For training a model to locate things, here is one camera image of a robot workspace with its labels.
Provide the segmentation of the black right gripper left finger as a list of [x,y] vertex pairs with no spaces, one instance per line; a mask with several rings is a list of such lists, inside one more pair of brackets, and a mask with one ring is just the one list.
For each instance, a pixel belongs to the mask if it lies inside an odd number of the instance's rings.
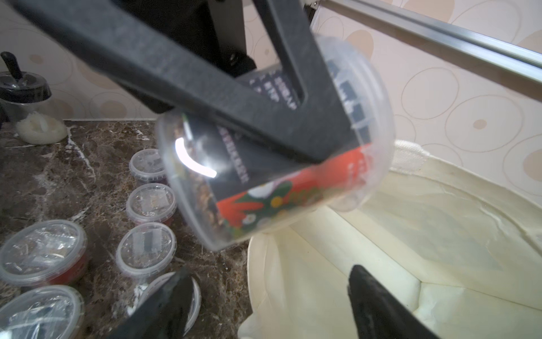
[[191,274],[182,268],[112,330],[110,338],[183,338],[192,297]]

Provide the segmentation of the red black label jar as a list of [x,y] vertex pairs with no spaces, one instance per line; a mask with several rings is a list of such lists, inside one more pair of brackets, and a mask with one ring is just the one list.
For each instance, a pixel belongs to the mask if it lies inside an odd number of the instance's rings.
[[324,163],[290,160],[181,112],[157,121],[169,186],[184,220],[208,250],[226,249],[322,205],[352,210],[390,169],[395,129],[378,72],[350,43],[316,40],[351,122],[347,144]]

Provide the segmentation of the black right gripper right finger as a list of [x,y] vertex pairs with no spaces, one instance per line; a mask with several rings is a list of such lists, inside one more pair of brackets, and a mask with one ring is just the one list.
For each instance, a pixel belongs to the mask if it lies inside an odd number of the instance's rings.
[[348,294],[360,338],[438,338],[361,265],[352,267]]

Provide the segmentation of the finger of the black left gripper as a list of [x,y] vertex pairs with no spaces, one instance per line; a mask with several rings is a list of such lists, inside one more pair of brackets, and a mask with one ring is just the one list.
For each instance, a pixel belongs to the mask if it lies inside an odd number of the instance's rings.
[[319,164],[359,141],[299,1],[256,1],[299,104],[290,109],[239,83],[200,49],[243,23],[240,1],[11,1],[11,8],[111,80]]

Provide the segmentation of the orange seed jar clear lid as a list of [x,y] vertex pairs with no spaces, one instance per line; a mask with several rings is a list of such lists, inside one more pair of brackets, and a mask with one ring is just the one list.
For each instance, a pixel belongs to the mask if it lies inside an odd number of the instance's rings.
[[135,338],[183,338],[200,311],[200,287],[190,275],[170,272],[146,288],[129,318]]

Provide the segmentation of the cream canvas starry night bag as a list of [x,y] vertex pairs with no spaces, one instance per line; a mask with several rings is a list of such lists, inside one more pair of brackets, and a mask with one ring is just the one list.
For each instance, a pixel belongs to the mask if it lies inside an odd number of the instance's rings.
[[440,338],[541,337],[541,207],[407,141],[359,208],[251,239],[237,336],[357,337],[355,265]]

